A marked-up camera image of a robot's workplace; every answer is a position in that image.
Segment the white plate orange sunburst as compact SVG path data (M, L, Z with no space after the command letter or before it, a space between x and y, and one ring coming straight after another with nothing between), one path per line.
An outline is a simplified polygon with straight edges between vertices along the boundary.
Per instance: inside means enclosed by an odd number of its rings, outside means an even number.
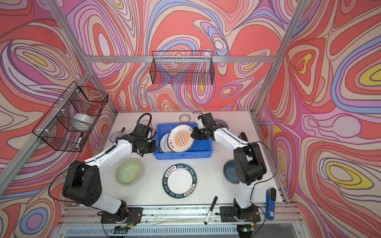
M186 124L174 127L168 134L167 144L175 153L187 152L194 144L193 128Z

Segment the white plate flower outline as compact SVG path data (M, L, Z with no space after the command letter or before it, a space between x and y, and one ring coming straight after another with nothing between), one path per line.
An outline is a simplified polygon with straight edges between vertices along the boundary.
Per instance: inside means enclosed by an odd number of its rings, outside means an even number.
M173 152L168 146L168 136L169 136L169 133L166 133L165 135L163 135L163 137L160 140L160 150L162 153Z

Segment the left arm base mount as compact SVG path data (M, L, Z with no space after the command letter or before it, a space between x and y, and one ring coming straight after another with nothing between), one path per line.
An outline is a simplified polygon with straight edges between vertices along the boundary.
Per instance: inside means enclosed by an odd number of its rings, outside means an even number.
M142 207L122 207L120 211L115 214L102 212L101 224L136 225L141 222L142 212Z

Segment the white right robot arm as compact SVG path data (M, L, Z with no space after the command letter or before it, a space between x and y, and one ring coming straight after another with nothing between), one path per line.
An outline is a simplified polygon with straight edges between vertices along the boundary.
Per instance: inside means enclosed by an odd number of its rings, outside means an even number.
M267 173L264 156L258 142L249 143L232 134L224 125L217 124L211 113L202 113L197 117L197 127L193 128L191 137L195 140L212 139L232 151L235 173L239 179L239 191L234 205L240 209L248 209L253 205L252 197L255 186L264 182Z

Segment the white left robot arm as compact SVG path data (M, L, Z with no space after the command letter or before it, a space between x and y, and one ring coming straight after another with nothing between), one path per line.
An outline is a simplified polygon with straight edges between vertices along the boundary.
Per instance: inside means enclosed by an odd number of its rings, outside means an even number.
M136 124L131 133L116 137L114 144L105 151L84 162L71 163L63 186L63 197L109 214L126 213L127 210L122 209L124 202L103 190L101 176L132 153L143 156L156 152L155 136L156 131L151 127Z

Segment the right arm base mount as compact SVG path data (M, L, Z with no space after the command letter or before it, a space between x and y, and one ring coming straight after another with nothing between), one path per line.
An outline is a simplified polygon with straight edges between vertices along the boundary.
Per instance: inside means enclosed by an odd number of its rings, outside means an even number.
M222 206L216 214L220 215L222 222L253 222L255 224L261 221L260 212L254 205L245 209L238 206Z

